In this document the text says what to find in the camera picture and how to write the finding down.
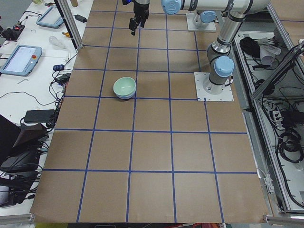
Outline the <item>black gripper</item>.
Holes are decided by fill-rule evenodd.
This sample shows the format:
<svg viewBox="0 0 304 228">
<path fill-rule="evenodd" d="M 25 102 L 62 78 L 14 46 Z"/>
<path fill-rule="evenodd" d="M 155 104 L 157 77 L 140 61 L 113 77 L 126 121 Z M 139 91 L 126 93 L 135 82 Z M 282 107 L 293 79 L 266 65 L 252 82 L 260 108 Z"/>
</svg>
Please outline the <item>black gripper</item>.
<svg viewBox="0 0 304 228">
<path fill-rule="evenodd" d="M 144 28 L 145 22 L 149 17 L 149 0 L 133 0 L 134 18 L 130 18 L 129 30 L 135 36 L 138 23 Z"/>
</svg>

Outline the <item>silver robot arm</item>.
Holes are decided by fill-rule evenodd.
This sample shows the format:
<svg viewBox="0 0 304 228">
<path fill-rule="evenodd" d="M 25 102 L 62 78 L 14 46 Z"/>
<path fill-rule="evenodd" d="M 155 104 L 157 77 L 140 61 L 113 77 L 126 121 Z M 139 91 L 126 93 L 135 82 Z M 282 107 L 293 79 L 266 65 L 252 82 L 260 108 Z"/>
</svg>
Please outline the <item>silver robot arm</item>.
<svg viewBox="0 0 304 228">
<path fill-rule="evenodd" d="M 129 30 L 134 36 L 138 26 L 144 28 L 145 22 L 149 17 L 149 0 L 123 0 L 123 5 L 128 5 L 133 2 L 134 17 L 130 18 Z M 190 0 L 186 3 L 185 0 L 161 0 L 161 6 L 164 13 L 168 15 L 177 14 L 180 10 L 194 11 L 196 14 L 193 18 L 193 24 L 196 27 L 206 26 L 212 22 L 215 22 L 217 16 L 215 11 L 212 10 L 197 10 L 198 1 Z"/>
<path fill-rule="evenodd" d="M 166 14 L 174 15 L 180 10 L 205 11 L 219 10 L 228 16 L 217 39 L 207 50 L 211 72 L 203 82 L 204 90 L 219 95 L 226 86 L 226 80 L 232 76 L 235 64 L 228 56 L 233 39 L 248 14 L 254 14 L 268 6 L 268 0 L 162 0 L 161 6 Z"/>
</svg>

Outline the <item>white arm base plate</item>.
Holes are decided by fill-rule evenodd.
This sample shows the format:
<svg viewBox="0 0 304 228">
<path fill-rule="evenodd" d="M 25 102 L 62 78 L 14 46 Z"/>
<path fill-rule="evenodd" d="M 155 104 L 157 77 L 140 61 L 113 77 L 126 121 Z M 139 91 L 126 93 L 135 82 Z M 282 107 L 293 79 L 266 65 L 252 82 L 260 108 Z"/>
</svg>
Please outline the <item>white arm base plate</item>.
<svg viewBox="0 0 304 228">
<path fill-rule="evenodd" d="M 214 85 L 209 80 L 209 72 L 195 72 L 195 87 L 198 101 L 233 102 L 231 85 L 227 79 L 223 85 Z"/>
</svg>

